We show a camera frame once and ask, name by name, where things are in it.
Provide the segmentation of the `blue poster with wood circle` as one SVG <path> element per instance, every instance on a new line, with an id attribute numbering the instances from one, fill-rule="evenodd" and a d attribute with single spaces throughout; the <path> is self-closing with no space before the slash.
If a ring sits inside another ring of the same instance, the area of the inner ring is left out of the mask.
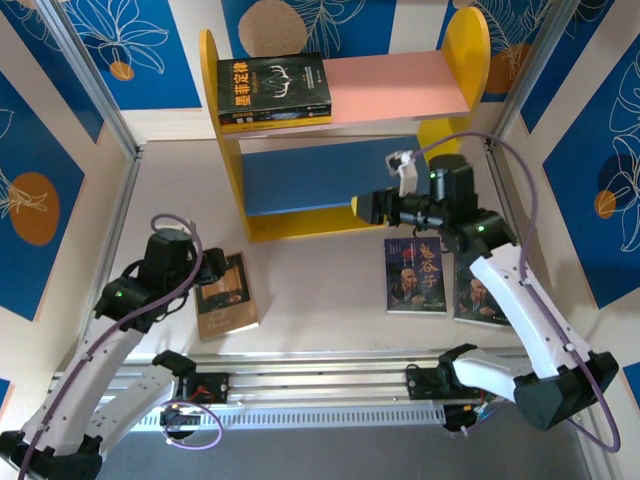
<path id="1" fill-rule="evenodd" d="M 220 0 L 235 57 L 386 54 L 397 0 Z"/>

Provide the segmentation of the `yellow book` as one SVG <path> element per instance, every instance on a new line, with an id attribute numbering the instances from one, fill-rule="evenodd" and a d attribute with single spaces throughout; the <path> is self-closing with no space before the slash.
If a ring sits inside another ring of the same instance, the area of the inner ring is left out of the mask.
<path id="1" fill-rule="evenodd" d="M 270 120 L 270 121 L 259 121 L 259 122 L 245 121 L 245 122 L 234 123 L 234 124 L 222 124 L 221 131 L 223 134 L 235 134 L 235 133 L 244 133 L 244 132 L 287 129 L 287 128 L 293 128 L 293 127 L 326 125 L 326 124 L 330 124 L 331 121 L 332 121 L 331 116 L 306 117 L 306 118 Z"/>

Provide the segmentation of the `black book orange title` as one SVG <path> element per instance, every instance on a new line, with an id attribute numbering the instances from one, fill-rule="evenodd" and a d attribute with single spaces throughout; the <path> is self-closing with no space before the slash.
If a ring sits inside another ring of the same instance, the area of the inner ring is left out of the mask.
<path id="1" fill-rule="evenodd" d="M 217 101 L 223 115 L 312 112 L 329 116 L 332 110 L 318 53 L 220 60 Z"/>

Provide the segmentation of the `aluminium frame post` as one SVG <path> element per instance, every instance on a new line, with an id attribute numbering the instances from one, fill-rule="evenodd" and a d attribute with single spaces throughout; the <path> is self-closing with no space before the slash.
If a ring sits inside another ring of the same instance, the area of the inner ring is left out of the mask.
<path id="1" fill-rule="evenodd" d="M 525 101 L 538 82 L 580 2 L 581 0 L 550 2 L 551 11 L 542 24 L 524 65 L 505 99 L 501 115 L 491 130 L 498 139 L 506 138 L 512 123 L 517 119 Z"/>
<path id="2" fill-rule="evenodd" d="M 58 0 L 34 0 L 34 2 L 61 52 L 110 127 L 120 147 L 130 160 L 135 161 L 139 144 L 64 8 Z"/>

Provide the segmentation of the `black connector block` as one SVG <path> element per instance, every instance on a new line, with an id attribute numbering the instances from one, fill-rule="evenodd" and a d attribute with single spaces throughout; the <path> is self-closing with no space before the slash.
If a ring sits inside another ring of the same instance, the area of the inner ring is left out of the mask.
<path id="1" fill-rule="evenodd" d="M 197 414 L 184 413 L 178 405 L 170 405 L 160 413 L 160 427 L 170 440 L 181 441 L 192 435 L 201 425 Z"/>
<path id="2" fill-rule="evenodd" d="M 486 424 L 496 408 L 480 405 L 451 405 L 445 407 L 444 428 L 452 438 L 468 438 Z"/>

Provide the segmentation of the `dark blue portrait book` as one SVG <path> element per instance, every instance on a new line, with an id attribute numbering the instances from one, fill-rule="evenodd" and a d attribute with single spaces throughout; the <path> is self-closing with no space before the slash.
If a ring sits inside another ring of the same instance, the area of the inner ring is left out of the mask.
<path id="1" fill-rule="evenodd" d="M 446 313 L 438 237 L 386 239 L 384 254 L 388 313 Z"/>
<path id="2" fill-rule="evenodd" d="M 493 295 L 460 260 L 454 263 L 454 273 L 455 320 L 482 326 L 511 327 Z"/>

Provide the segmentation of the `yellow bookshelf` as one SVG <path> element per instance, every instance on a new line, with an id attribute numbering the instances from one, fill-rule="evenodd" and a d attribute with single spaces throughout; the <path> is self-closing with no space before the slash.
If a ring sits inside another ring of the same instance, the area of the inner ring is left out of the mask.
<path id="1" fill-rule="evenodd" d="M 218 119 L 219 55 L 210 30 L 199 35 L 201 71 L 222 162 L 251 242 L 319 236 L 367 229 L 351 210 L 351 198 L 398 186 L 385 157 L 415 154 L 418 190 L 427 188 L 427 167 L 437 155 L 456 153 L 440 139 L 469 128 L 488 79 L 489 28 L 475 7 L 457 10 L 436 51 L 331 59 L 333 128 L 417 120 L 409 136 L 361 140 L 244 154 L 235 134 Z"/>

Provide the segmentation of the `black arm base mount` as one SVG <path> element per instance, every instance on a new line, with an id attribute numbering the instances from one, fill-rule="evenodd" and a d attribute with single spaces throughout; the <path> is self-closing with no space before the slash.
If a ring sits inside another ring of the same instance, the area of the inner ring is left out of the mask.
<path id="1" fill-rule="evenodd" d="M 444 400 L 449 392 L 445 377 L 439 367 L 424 368 L 417 364 L 409 364 L 405 368 L 405 380 L 411 400 Z"/>
<path id="2" fill-rule="evenodd" d="M 226 404 L 229 379 L 226 372 L 192 372 L 179 380 L 176 396 L 200 405 Z"/>

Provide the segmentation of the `black wolf eye book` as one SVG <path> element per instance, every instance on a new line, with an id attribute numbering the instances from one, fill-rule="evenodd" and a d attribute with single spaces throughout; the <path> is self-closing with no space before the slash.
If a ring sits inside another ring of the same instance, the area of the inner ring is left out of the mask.
<path id="1" fill-rule="evenodd" d="M 306 107 L 286 109 L 222 112 L 218 114 L 218 119 L 223 125 L 226 125 L 247 122 L 280 121 L 316 116 L 326 117 L 331 115 L 331 111 L 332 108 L 329 105 L 310 105 Z"/>

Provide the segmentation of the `aluminium rail base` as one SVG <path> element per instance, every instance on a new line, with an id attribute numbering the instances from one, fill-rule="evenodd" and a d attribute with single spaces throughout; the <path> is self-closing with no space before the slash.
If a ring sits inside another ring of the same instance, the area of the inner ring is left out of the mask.
<path id="1" fill-rule="evenodd" d="M 199 373 L 227 373 L 227 406 L 373 406 L 409 402 L 405 368 L 437 365 L 441 353 L 307 352 L 191 354 Z"/>

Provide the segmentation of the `aluminium side rail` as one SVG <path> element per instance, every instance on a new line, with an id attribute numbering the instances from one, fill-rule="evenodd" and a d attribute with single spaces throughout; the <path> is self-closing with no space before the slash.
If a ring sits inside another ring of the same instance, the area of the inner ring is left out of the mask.
<path id="1" fill-rule="evenodd" d="M 79 340 L 82 340 L 84 335 L 87 333 L 89 323 L 93 318 L 93 307 L 100 298 L 102 288 L 109 280 L 146 147 L 146 142 L 137 147 L 133 162 L 127 170 L 122 187 L 120 188 L 119 195 L 114 206 L 114 213 L 107 229 L 106 240 L 101 259 L 98 263 L 97 273 L 92 281 L 90 295 L 83 312 L 83 318 L 79 325 Z"/>
<path id="2" fill-rule="evenodd" d="M 517 169 L 518 163 L 513 160 L 502 147 L 485 146 L 485 157 L 489 165 L 495 189 L 507 223 L 521 242 L 526 240 L 530 226 L 529 209 L 531 202 L 526 203 L 518 190 L 511 168 Z M 612 480 L 610 462 L 607 454 L 574 429 L 576 440 L 580 445 L 582 463 L 586 471 L 586 480 Z"/>

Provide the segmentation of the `brown scroll cover book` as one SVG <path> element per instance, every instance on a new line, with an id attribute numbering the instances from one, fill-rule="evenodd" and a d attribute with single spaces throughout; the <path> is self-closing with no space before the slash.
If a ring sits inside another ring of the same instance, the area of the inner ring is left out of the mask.
<path id="1" fill-rule="evenodd" d="M 197 328 L 202 341 L 257 327 L 260 323 L 241 252 L 227 257 L 228 269 L 195 293 Z"/>

